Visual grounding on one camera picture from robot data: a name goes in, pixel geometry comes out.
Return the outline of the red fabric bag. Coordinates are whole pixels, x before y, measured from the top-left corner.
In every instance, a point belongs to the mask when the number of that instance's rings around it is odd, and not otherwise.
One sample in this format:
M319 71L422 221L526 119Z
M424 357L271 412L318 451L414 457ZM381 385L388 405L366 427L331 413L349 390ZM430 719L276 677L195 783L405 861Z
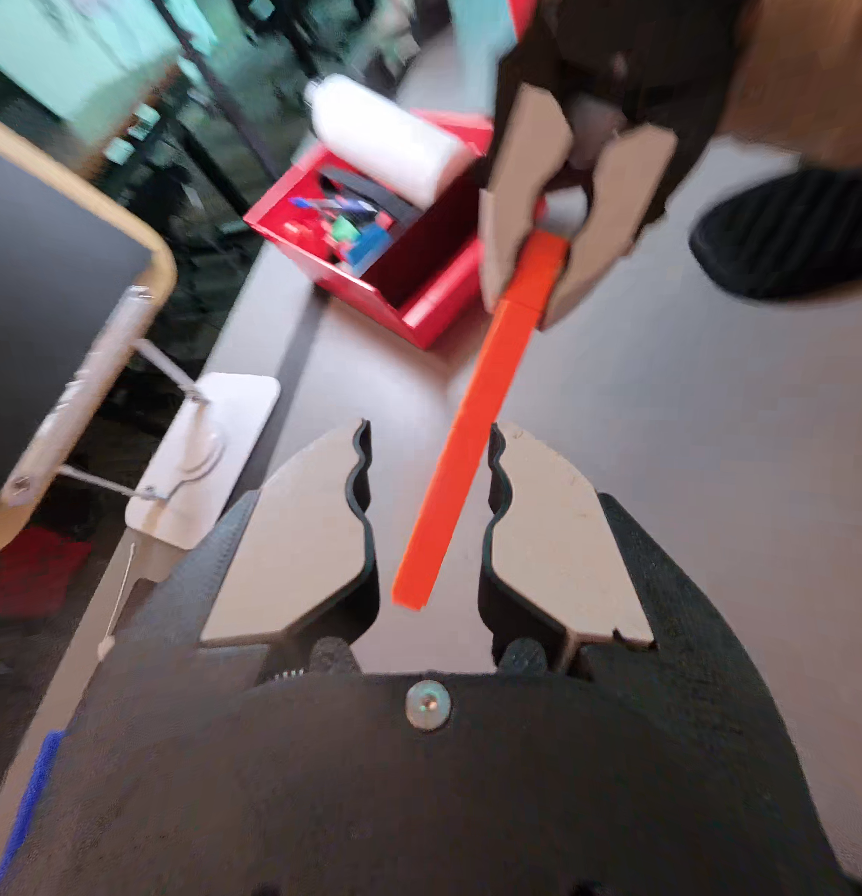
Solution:
M0 620L36 620L63 607L91 544L33 526L0 551Z

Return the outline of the blue ballpoint pen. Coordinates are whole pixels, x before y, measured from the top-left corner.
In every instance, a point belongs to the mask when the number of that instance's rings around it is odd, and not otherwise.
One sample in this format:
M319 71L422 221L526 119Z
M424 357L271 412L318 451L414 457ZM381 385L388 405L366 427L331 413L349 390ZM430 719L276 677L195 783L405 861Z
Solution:
M310 199L302 196L294 196L289 197L288 202L291 206L303 210L338 211L346 214L368 216L374 216L379 211L372 203L358 198L339 197L330 199Z

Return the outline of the white cylindrical bottle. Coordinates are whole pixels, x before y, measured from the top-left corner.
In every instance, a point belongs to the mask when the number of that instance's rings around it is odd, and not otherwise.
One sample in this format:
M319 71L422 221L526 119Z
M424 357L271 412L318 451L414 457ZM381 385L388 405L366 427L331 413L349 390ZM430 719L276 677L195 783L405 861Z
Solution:
M455 134L342 74L308 83L303 96L327 151L420 210L477 159Z

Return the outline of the orange segmented plastic bar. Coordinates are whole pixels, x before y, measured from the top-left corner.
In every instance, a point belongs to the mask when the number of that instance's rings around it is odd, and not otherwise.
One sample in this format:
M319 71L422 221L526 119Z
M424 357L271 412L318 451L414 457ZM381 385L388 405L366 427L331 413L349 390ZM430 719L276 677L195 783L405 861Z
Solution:
M392 600L420 611L430 599L472 482L537 324L569 252L569 241L534 230L522 248L459 403L392 584Z

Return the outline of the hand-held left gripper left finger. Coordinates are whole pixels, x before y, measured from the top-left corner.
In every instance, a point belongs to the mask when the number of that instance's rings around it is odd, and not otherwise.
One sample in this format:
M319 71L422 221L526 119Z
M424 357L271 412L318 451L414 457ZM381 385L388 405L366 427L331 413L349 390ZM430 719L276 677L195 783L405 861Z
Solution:
M280 644L369 585L378 613L371 504L371 423L333 429L272 473L259 489L200 642L211 647Z

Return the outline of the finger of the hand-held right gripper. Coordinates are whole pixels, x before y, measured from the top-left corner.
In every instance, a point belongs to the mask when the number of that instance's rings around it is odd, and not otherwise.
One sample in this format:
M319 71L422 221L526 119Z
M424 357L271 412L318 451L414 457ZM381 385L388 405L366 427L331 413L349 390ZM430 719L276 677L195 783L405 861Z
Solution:
M570 314L630 252L677 143L670 129L638 126L604 146L592 171L587 218L548 299L542 330Z
M483 246L479 277L490 315L512 280L544 187L567 161L572 143L571 127L555 97L522 84L479 197L478 236Z

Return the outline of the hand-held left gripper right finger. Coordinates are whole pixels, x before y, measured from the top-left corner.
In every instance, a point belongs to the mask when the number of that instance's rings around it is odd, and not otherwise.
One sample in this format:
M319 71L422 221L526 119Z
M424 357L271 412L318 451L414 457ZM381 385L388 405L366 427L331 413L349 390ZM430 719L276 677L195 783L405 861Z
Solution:
M478 608L502 644L549 651L656 642L598 493L569 461L513 423L490 435Z

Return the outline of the person's right forearm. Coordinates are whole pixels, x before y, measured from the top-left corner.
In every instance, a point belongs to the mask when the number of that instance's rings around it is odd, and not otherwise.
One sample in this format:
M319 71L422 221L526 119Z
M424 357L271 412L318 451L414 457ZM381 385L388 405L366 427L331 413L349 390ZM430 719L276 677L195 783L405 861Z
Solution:
M862 170L862 1L747 2L719 134Z

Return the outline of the blue plastic bin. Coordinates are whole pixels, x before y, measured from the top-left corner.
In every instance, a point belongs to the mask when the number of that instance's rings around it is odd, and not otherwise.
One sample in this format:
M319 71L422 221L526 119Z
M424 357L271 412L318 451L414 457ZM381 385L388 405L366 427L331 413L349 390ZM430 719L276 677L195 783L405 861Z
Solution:
M65 730L51 730L42 741L0 858L0 885L28 836L36 807L51 778L65 735Z

